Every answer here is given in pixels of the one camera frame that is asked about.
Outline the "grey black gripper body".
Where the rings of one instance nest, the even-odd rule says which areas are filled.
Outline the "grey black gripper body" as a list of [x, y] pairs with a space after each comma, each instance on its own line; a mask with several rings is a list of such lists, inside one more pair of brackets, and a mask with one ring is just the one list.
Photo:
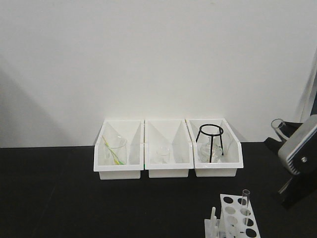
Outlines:
[[274, 195], [283, 207], [290, 208], [317, 190], [317, 116], [305, 122], [285, 122], [289, 139], [283, 143], [268, 137], [264, 144], [291, 175]]

